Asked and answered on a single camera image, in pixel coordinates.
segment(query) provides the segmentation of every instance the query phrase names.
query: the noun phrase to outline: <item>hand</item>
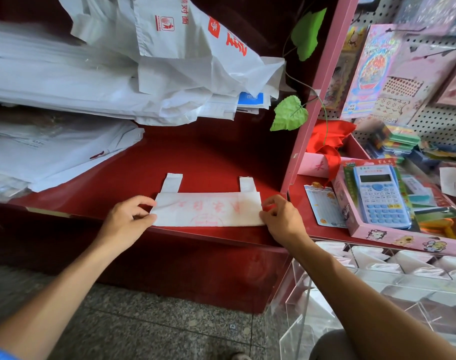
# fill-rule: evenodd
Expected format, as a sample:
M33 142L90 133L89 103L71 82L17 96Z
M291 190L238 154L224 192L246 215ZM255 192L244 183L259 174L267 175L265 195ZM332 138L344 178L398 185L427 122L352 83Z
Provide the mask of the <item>hand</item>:
M138 205L155 206L156 202L145 196L135 196L117 203L109 212L91 248L102 249L115 259L139 239L141 234L156 220Z
M298 210L279 194L271 196L263 206L275 205L270 211L261 211L260 218L267 224L273 238L290 250L292 244L309 239Z

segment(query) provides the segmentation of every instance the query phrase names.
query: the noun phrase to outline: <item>blue calculator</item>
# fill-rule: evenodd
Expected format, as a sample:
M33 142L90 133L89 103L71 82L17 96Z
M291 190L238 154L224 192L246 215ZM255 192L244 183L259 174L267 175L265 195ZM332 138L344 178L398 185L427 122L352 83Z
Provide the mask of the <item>blue calculator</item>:
M353 172L364 222L394 229L411 226L393 166L356 166Z

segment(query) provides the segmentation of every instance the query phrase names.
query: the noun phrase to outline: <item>tiled floor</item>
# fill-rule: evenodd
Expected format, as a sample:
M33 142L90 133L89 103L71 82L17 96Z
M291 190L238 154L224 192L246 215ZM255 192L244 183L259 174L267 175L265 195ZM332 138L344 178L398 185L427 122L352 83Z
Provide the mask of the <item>tiled floor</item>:
M51 277L0 266L0 321ZM50 359L265 359L262 315L95 284Z

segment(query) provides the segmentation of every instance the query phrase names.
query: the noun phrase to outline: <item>green leaf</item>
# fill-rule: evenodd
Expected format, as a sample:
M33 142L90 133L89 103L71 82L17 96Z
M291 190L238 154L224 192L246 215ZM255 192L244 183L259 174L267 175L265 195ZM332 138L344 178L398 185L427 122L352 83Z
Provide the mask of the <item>green leaf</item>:
M312 55L318 41L318 31L325 17L324 8L321 11L312 13L308 11L295 25L291 32L291 41L297 48L298 58L303 62Z
M278 130L295 130L308 120L308 111L294 94L285 98L275 108L275 120L271 132Z

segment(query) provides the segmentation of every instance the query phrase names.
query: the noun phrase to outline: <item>forearm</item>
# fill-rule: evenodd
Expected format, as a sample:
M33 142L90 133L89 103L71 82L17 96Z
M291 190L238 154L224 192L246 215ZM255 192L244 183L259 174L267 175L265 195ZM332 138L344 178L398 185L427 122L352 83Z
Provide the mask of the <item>forearm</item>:
M21 360L48 357L69 320L112 258L89 248L0 325L0 349Z
M288 248L363 359L452 359L456 350L343 267L308 236Z

